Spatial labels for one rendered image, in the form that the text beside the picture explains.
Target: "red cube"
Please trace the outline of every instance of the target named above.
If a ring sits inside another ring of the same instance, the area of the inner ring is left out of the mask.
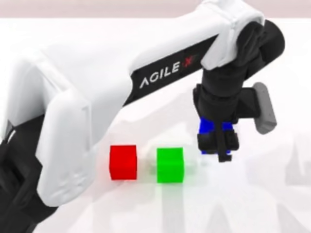
[[[110,146],[109,172],[112,180],[136,180],[136,145]]]

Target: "robotic arm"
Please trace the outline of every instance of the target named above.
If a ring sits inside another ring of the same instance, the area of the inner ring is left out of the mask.
[[[239,118],[255,118],[260,133],[275,127],[265,86],[242,87],[285,47],[262,13],[241,0],[206,0],[157,33],[156,44],[55,44],[16,64],[0,145],[3,233],[33,232],[91,185],[97,144],[123,106],[200,69],[193,100],[209,126],[198,134],[201,151],[230,161]]]

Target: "green cube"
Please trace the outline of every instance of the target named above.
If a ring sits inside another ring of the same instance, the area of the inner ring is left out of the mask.
[[[157,149],[157,182],[182,183],[184,180],[183,148]]]

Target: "agilex logo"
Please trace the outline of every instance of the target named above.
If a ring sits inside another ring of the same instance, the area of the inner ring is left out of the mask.
[[[162,68],[161,70],[155,71],[154,73],[150,75],[150,77],[145,77],[142,80],[142,83],[140,84],[139,88],[142,89],[145,86],[148,86],[152,83],[157,82],[158,80],[167,78],[171,76],[172,74],[178,73],[182,67],[187,68],[191,66],[194,61],[194,58],[195,56],[189,56],[189,57],[186,57],[184,61],[175,62],[171,64],[170,66],[167,66],[167,67]]]

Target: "white table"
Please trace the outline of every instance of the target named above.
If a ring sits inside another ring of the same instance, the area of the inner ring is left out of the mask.
[[[156,30],[166,20],[1,19],[0,120],[11,61],[20,49],[79,32],[139,36],[133,28]],[[285,34],[285,53],[245,85],[268,86],[275,131],[262,136],[252,120],[241,120],[232,163],[194,153],[198,167],[186,172],[183,185],[157,184],[146,165],[150,146],[165,141],[197,147],[192,89],[201,73],[194,73],[120,112],[102,140],[95,183],[35,233],[309,233],[311,19],[273,21]],[[117,143],[138,146],[135,182],[109,179],[109,146]]]

